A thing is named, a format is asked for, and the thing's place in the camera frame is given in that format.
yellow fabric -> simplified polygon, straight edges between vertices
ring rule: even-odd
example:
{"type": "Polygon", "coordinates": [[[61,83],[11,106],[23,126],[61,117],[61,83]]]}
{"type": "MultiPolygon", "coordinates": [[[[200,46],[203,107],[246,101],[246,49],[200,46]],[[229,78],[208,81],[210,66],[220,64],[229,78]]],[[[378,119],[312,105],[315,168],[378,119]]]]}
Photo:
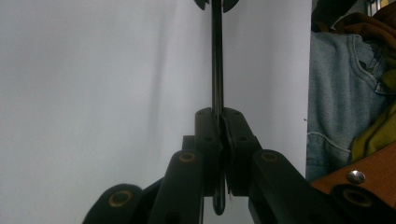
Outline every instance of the yellow fabric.
{"type": "Polygon", "coordinates": [[[381,1],[381,7],[385,7],[388,4],[389,4],[389,0],[382,0],[381,1]]]}
{"type": "Polygon", "coordinates": [[[359,161],[396,141],[396,103],[391,105],[352,144],[352,162],[359,161]]]}

metal screw head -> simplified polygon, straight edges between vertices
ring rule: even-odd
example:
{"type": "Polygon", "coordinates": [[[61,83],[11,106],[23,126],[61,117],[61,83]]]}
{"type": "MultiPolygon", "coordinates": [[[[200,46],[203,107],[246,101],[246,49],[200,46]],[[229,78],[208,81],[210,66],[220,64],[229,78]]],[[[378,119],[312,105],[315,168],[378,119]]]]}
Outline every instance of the metal screw head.
{"type": "Polygon", "coordinates": [[[359,185],[366,180],[366,176],[364,173],[354,170],[354,171],[349,171],[346,175],[346,179],[351,183],[351,184],[356,184],[359,185]]]}

gray wall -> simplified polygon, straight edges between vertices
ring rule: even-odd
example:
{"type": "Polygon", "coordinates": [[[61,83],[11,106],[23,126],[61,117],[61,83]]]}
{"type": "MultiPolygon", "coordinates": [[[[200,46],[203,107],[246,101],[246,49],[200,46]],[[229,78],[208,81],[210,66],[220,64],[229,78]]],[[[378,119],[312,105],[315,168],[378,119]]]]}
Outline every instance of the gray wall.
{"type": "MultiPolygon", "coordinates": [[[[224,15],[225,104],[304,173],[310,1],[224,15]]],[[[164,175],[211,106],[210,10],[192,0],[0,2],[0,222],[80,223],[164,175]]],[[[205,223],[251,223],[246,199],[205,223]]]]}

blue denim fabric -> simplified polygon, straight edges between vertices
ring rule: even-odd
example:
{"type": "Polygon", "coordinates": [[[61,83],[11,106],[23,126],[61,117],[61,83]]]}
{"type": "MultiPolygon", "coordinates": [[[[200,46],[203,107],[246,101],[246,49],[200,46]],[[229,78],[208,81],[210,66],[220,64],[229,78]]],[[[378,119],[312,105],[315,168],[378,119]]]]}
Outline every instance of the blue denim fabric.
{"type": "Polygon", "coordinates": [[[307,180],[349,165],[353,138],[390,105],[382,52],[359,35],[311,33],[307,180]]]}

clothing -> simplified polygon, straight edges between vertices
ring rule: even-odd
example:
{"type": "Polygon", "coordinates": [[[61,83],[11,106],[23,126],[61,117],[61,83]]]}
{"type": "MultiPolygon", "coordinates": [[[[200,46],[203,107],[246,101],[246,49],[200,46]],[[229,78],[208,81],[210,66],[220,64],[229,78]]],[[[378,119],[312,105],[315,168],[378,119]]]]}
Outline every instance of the clothing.
{"type": "Polygon", "coordinates": [[[390,104],[383,46],[359,35],[311,33],[307,180],[350,164],[355,136],[390,104]]]}
{"type": "MultiPolygon", "coordinates": [[[[381,8],[373,17],[354,13],[334,25],[337,34],[358,34],[366,40],[379,40],[386,44],[387,69],[381,76],[387,88],[396,92],[396,2],[381,8]]],[[[352,162],[377,152],[396,141],[396,103],[385,111],[370,129],[353,142],[352,162]]]]}

